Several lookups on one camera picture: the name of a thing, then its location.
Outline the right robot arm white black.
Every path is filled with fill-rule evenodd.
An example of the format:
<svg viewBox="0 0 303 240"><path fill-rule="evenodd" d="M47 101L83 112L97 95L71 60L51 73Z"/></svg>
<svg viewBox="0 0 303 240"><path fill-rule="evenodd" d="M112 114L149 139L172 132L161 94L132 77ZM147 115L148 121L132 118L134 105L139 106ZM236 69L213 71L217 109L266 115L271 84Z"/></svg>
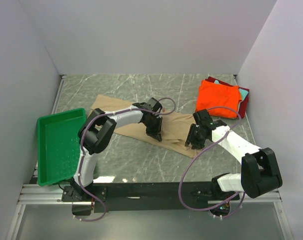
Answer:
<svg viewBox="0 0 303 240"><path fill-rule="evenodd" d="M199 150L199 158L215 146L221 146L241 165L240 173L224 173L211 180L211 195L218 200L228 193L245 193L255 199L283 185L275 152L250 143L222 120L213 120L204 109L193 114L185 146Z"/></svg>

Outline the beige t shirt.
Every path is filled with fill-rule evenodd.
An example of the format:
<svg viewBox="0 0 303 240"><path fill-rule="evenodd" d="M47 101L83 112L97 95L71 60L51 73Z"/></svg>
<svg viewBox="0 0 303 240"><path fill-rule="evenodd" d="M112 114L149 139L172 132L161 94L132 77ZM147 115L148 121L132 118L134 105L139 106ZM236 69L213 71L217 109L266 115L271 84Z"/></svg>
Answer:
<svg viewBox="0 0 303 240"><path fill-rule="evenodd" d="M99 108L105 112L116 111L127 108L131 104L131 102L126 100L99 94L90 109L94 110ZM146 127L142 123L129 124L120 127L115 130L115 133L194 158L200 150L192 149L190 146L185 146L190 126L194 123L195 120L192 114L173 112L169 115L163 116L161 125L162 141L157 141L152 137L147 136Z"/></svg>

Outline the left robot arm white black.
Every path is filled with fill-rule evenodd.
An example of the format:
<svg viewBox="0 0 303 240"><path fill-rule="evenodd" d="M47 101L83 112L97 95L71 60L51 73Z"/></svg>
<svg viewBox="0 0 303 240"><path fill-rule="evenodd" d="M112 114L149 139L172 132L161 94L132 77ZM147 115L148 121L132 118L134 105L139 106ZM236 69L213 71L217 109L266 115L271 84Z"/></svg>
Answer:
<svg viewBox="0 0 303 240"><path fill-rule="evenodd" d="M73 194L78 200L86 201L92 194L94 170L97 155L104 151L110 143L116 129L142 123L146 127L146 135L161 142L163 106L155 98L148 102L134 103L127 108L116 111L94 109L78 131L80 156L73 182Z"/></svg>

